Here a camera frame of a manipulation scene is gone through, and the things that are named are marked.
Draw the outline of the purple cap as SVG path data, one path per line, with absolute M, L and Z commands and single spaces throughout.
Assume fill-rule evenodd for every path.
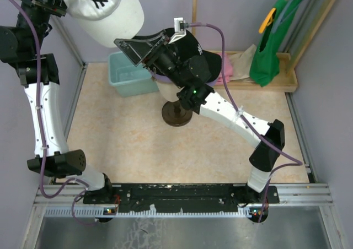
M 164 82 L 164 83 L 172 83 L 172 81 L 164 75 L 159 75 L 159 74 L 153 73 L 153 72 L 150 72 L 150 74 L 157 81 Z M 207 82 L 207 84 L 210 86 L 214 86 L 217 83 L 217 81 L 218 81 L 218 77 L 213 81 Z

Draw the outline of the black cap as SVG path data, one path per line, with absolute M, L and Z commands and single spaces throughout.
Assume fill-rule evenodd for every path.
M 166 28 L 164 30 L 174 30 L 174 28 Z M 176 46 L 178 48 L 180 61 L 185 62 L 189 58 L 193 56 L 204 56 L 206 58 L 208 68 L 211 73 L 211 78 L 207 81 L 215 80 L 220 72 L 222 67 L 222 59 L 221 56 L 212 52 L 208 52 L 203 50 L 201 45 L 199 44 L 196 37 L 189 32 L 186 31 L 186 36 L 176 42 Z M 147 69 L 149 72 L 157 73 L 159 75 L 164 75 L 159 69 Z

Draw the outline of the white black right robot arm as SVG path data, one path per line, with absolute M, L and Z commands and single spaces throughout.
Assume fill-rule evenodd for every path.
M 247 198 L 260 202 L 277 158 L 276 149 L 285 146 L 284 124 L 267 122 L 236 109 L 209 85 L 222 67 L 222 58 L 204 51 L 196 37 L 186 32 L 177 36 L 173 28 L 148 36 L 115 39 L 114 44 L 136 66 L 143 65 L 155 77 L 166 77 L 180 90 L 177 101 L 187 111 L 213 119 L 238 133 L 254 147 L 247 181 Z

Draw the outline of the white cap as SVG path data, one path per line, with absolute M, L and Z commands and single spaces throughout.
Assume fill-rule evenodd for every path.
M 131 39 L 143 27 L 139 0 L 63 0 L 67 13 L 98 43 L 115 47 L 115 39 Z

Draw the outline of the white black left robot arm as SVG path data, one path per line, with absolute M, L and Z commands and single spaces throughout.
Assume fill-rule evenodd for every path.
M 104 173 L 89 167 L 82 150 L 69 150 L 58 110 L 60 80 L 53 54 L 41 54 L 52 30 L 51 16 L 66 14 L 63 0 L 9 0 L 18 8 L 15 26 L 1 26 L 1 61 L 13 67 L 28 98 L 35 131 L 34 158 L 28 169 L 41 178 L 76 181 L 86 204 L 108 203 L 115 190 Z

